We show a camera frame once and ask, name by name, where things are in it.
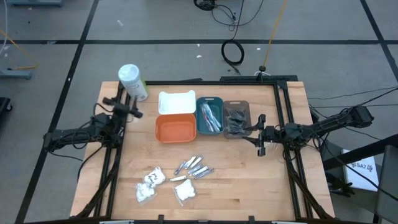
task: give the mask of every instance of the wooden tabletop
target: wooden tabletop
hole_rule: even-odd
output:
[[[289,82],[289,95],[296,123],[311,124],[307,96],[302,82]],[[116,96],[118,82],[104,82],[99,99]],[[159,116],[158,95],[161,91],[181,93],[195,90],[196,96],[218,96],[223,100],[246,100],[250,104],[254,125],[261,113],[266,125],[279,124],[275,97],[271,86],[148,86],[150,97],[138,103],[144,113],[126,126],[121,165],[114,198],[113,219],[154,220],[165,215],[166,220],[294,220],[286,164],[280,144],[266,144],[266,156],[257,157],[257,149],[249,142],[225,139],[223,135],[204,136],[184,144],[162,144],[155,139],[155,120]],[[280,91],[285,121],[283,93]],[[87,146],[86,157],[99,144]],[[319,204],[334,215],[320,154],[312,147],[302,149],[303,166],[308,188]],[[72,205],[76,215],[92,198],[99,186],[105,150],[87,162],[81,171]],[[137,202],[136,184],[154,167],[160,166],[166,177],[174,177],[178,165],[193,155],[203,155],[203,163],[215,172],[194,180],[197,196],[182,207],[175,198],[173,187],[181,182],[164,182],[156,188],[157,195],[143,205]],[[302,216],[305,207],[297,188]],[[105,193],[101,214],[104,214],[108,193]]]

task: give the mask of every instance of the plastic bottle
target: plastic bottle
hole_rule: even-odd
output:
[[[140,78],[136,65],[127,64],[119,69],[119,79],[132,98],[137,96],[137,101],[144,101],[149,94],[145,81]]]

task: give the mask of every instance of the orange bin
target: orange bin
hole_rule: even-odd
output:
[[[190,142],[197,136],[193,114],[160,115],[156,119],[156,139],[162,143]]]

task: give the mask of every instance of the white tray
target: white tray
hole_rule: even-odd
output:
[[[159,93],[160,114],[189,114],[197,109],[195,91],[186,93]]]

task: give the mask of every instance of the blue plastic bin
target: blue plastic bin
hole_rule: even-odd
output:
[[[214,117],[221,124],[219,132],[211,132],[206,125],[205,118],[203,117],[203,113],[201,112],[200,108],[200,105],[205,102],[207,102],[211,109],[211,112],[214,114]],[[223,104],[223,100],[220,97],[206,96],[197,99],[197,130],[200,134],[217,135],[224,131]]]

